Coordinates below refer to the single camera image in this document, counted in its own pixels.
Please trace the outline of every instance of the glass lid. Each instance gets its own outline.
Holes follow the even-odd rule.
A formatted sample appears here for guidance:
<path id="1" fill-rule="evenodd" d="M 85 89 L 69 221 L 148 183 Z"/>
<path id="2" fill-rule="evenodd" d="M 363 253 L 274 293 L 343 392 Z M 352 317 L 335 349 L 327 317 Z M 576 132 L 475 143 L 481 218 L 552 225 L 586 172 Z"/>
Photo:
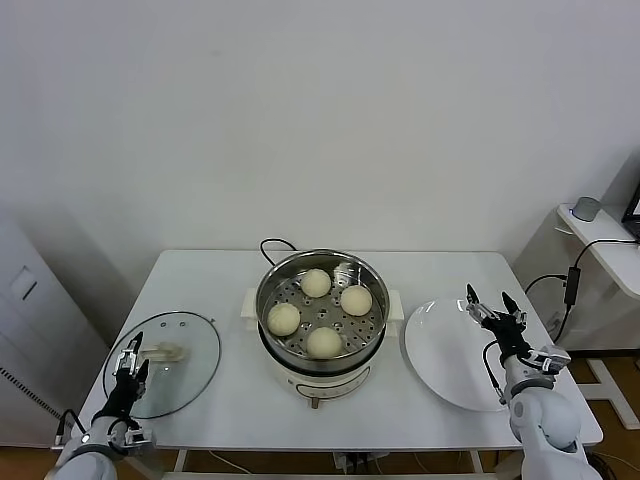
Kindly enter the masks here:
<path id="1" fill-rule="evenodd" d="M 149 359 L 146 392 L 136 401 L 131 416 L 157 418 L 185 407 L 209 385 L 220 361 L 220 337 L 212 321 L 191 312 L 155 315 L 126 333 L 111 350 L 102 372 L 108 395 L 116 384 L 113 375 L 118 355 L 142 332 L 137 367 Z"/>

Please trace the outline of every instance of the white plate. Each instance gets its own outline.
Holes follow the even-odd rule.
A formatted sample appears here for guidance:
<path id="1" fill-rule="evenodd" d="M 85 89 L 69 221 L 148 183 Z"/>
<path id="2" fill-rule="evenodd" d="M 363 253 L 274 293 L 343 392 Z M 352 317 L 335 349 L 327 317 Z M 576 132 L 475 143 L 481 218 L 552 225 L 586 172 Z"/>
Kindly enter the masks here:
<path id="1" fill-rule="evenodd" d="M 498 396 L 482 362 L 482 349 L 495 340 L 465 311 L 466 300 L 438 299 L 418 308 L 405 329 L 409 360 L 422 381 L 445 400 L 480 412 L 506 408 Z M 504 389 L 504 369 L 500 349 L 489 349 L 488 361 Z"/>

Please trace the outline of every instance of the cable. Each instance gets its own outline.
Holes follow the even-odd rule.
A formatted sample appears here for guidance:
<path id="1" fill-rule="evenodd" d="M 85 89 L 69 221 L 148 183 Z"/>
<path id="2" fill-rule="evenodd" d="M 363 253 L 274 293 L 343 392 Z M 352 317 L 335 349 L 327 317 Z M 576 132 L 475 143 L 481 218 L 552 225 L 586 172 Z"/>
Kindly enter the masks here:
<path id="1" fill-rule="evenodd" d="M 535 369 L 535 370 L 540 370 L 540 366 L 539 366 L 539 365 L 535 365 L 535 364 L 533 364 L 533 363 L 530 363 L 530 362 L 529 362 L 526 358 L 524 358 L 522 355 L 516 355 L 516 358 L 518 359 L 518 361 L 519 361 L 521 364 L 523 364 L 523 365 L 525 365 L 525 366 L 527 366 L 527 367 L 529 367 L 529 368 L 533 368 L 533 369 Z"/>
<path id="2" fill-rule="evenodd" d="M 493 374 L 493 371 L 491 370 L 491 367 L 489 366 L 489 361 L 487 360 L 487 352 L 496 343 L 498 343 L 498 341 L 494 340 L 493 342 L 489 342 L 484 346 L 484 348 L 482 349 L 482 361 L 484 362 L 484 368 L 487 369 L 487 373 L 489 374 L 489 379 L 491 380 L 491 385 L 496 390 L 499 390 L 500 389 L 500 384 L 498 383 L 498 380 L 496 380 L 496 376 Z"/>
<path id="3" fill-rule="evenodd" d="M 624 463 L 627 467 L 635 470 L 636 472 L 640 473 L 640 468 L 636 467 L 633 463 L 627 462 L 624 458 L 620 458 L 620 457 L 616 457 L 615 455 L 609 455 L 608 453 L 602 453 L 602 452 L 594 452 L 596 455 L 601 455 L 603 457 L 607 457 L 607 458 L 612 458 L 614 460 L 617 460 L 619 462 Z"/>
<path id="4" fill-rule="evenodd" d="M 347 470 L 349 470 L 349 465 L 347 464 L 347 462 L 351 462 L 351 466 L 353 467 L 353 474 L 357 475 L 358 474 L 358 454 L 353 452 L 346 454 L 346 459 L 344 464 Z"/>
<path id="5" fill-rule="evenodd" d="M 382 469 L 380 468 L 380 464 L 378 463 L 378 457 L 373 457 L 373 463 L 376 464 L 376 468 L 378 469 L 378 473 L 380 475 L 384 475 L 384 473 L 382 473 Z"/>
<path id="6" fill-rule="evenodd" d="M 260 242 L 260 252 L 262 252 L 262 255 L 264 256 L 264 258 L 267 259 L 267 262 L 269 262 L 272 267 L 274 267 L 276 264 L 273 262 L 273 260 L 271 260 L 269 255 L 267 255 L 266 252 L 264 251 L 264 244 L 269 242 L 284 243 L 286 246 L 291 248 L 291 250 L 294 250 L 294 251 L 298 250 L 296 247 L 293 246 L 293 244 L 287 242 L 286 240 L 283 240 L 282 238 L 265 238 L 263 241 Z"/>
<path id="7" fill-rule="evenodd" d="M 422 469 L 422 471 L 424 473 L 431 473 L 429 470 L 427 470 L 424 465 L 422 465 L 422 462 L 420 461 L 420 459 L 418 458 L 418 454 L 417 453 L 413 453 L 413 458 L 416 459 L 416 462 L 418 463 L 418 465 L 420 465 L 420 468 Z"/>
<path id="8" fill-rule="evenodd" d="M 59 437 L 60 440 L 62 440 L 62 436 L 64 435 L 64 427 L 65 427 L 65 424 L 67 423 L 67 415 L 71 415 L 71 418 L 73 418 L 73 421 L 76 422 L 78 429 L 82 432 L 83 435 L 87 433 L 87 430 L 84 428 L 84 425 L 82 425 L 82 422 L 78 418 L 78 415 L 76 415 L 76 412 L 68 408 L 60 416 L 60 421 L 58 422 L 58 428 L 56 429 L 56 437 Z"/>
<path id="9" fill-rule="evenodd" d="M 369 460 L 368 460 L 368 455 L 366 453 L 361 453 L 360 456 L 362 457 L 362 463 L 364 464 L 364 473 L 366 475 L 369 475 Z"/>
<path id="10" fill-rule="evenodd" d="M 544 280 L 546 278 L 557 278 L 558 280 L 563 280 L 565 281 L 567 279 L 566 275 L 556 275 L 556 274 L 549 274 L 549 275 L 542 275 L 538 278 L 536 278 L 535 280 L 533 280 L 528 286 L 527 288 L 524 289 L 524 293 L 525 295 L 527 293 L 529 293 L 529 290 L 531 290 L 531 287 L 533 287 L 536 283 L 538 283 L 541 280 Z"/>
<path id="11" fill-rule="evenodd" d="M 596 243 L 627 243 L 627 244 L 640 244 L 640 240 L 607 240 L 607 239 L 601 239 L 601 240 L 594 240 L 593 242 L 589 242 L 587 243 L 587 245 L 582 249 L 582 251 L 580 252 L 580 254 L 578 255 L 578 257 L 576 258 L 575 263 L 573 264 L 574 268 L 578 268 L 578 263 L 580 263 L 580 259 L 582 258 L 582 256 L 587 252 L 587 250 L 589 250 L 589 248 L 591 248 L 592 245 L 595 245 Z"/>
<path id="12" fill-rule="evenodd" d="M 113 432 L 113 427 L 115 427 L 120 422 L 123 422 L 124 424 L 126 424 L 127 428 L 135 428 L 135 429 L 140 428 L 140 424 L 136 422 L 133 418 L 119 417 L 119 418 L 116 418 L 113 422 L 111 422 L 111 424 L 109 425 L 109 428 L 107 428 L 107 437 L 111 436 L 111 433 Z"/>
<path id="13" fill-rule="evenodd" d="M 247 470 L 246 468 L 241 467 L 240 465 L 236 465 L 236 464 L 235 464 L 235 463 L 233 463 L 233 462 L 230 462 L 230 461 L 229 461 L 229 460 L 227 460 L 226 458 L 223 458 L 223 457 L 221 457 L 220 455 L 217 455 L 217 454 L 213 453 L 211 450 L 207 450 L 207 452 L 209 452 L 209 455 L 211 455 L 211 456 L 212 456 L 212 457 L 214 457 L 214 458 L 217 458 L 217 459 L 218 459 L 218 460 L 220 460 L 221 462 L 226 463 L 227 465 L 229 465 L 229 466 L 231 466 L 231 467 L 233 467 L 233 468 L 235 468 L 235 469 L 237 469 L 237 470 L 240 470 L 241 472 L 247 473 L 247 474 L 249 474 L 249 475 L 253 475 L 253 473 L 251 473 L 251 472 L 250 472 L 249 470 Z"/>
<path id="14" fill-rule="evenodd" d="M 617 480 L 616 473 L 611 469 L 609 464 L 604 458 L 596 455 L 593 452 L 585 452 L 587 456 L 587 462 L 591 465 L 596 472 L 600 474 L 603 480 Z"/>
<path id="15" fill-rule="evenodd" d="M 120 422 L 124 422 L 128 426 L 127 420 L 125 418 L 116 418 L 113 422 L 111 422 L 111 424 L 109 425 L 109 428 L 107 428 L 107 438 L 109 438 L 109 441 L 107 442 L 107 444 L 109 445 L 109 448 L 111 448 L 111 450 L 116 452 L 118 455 L 122 455 L 123 457 L 126 457 L 128 456 L 129 452 L 127 452 L 123 448 L 120 448 L 118 445 L 116 445 L 111 441 L 111 433 L 113 432 L 113 427 L 115 427 Z"/>
<path id="16" fill-rule="evenodd" d="M 569 312 L 571 312 L 571 307 L 567 305 L 567 308 L 564 311 L 564 317 L 562 318 L 562 323 L 560 324 L 560 330 L 558 330 L 558 334 L 556 335 L 556 338 L 553 339 L 553 343 L 557 343 L 558 340 L 560 340 L 560 336 L 564 331 L 564 326 L 567 324 L 567 319 L 569 318 Z"/>

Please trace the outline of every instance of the shelf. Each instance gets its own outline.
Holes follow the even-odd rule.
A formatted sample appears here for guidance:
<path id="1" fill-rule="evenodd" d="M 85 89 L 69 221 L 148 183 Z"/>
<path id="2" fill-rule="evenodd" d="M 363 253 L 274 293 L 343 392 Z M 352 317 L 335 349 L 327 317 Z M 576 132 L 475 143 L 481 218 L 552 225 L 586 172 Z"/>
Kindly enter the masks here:
<path id="1" fill-rule="evenodd" d="M 624 208 L 605 206 L 593 222 L 585 222 L 573 216 L 571 207 L 560 205 L 558 215 L 585 245 L 600 239 L 634 239 L 617 220 L 622 218 Z M 589 251 L 623 292 L 640 299 L 640 250 L 637 246 L 602 243 L 593 245 Z"/>

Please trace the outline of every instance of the white cabinet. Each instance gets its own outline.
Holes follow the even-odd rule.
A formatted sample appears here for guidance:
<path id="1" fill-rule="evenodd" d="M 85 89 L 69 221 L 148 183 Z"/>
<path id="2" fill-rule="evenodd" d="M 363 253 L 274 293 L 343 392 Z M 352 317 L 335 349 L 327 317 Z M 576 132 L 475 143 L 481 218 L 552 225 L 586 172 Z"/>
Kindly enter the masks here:
<path id="1" fill-rule="evenodd" d="M 0 213 L 0 444 L 47 445 L 56 414 L 80 408 L 107 353 L 26 236 Z"/>

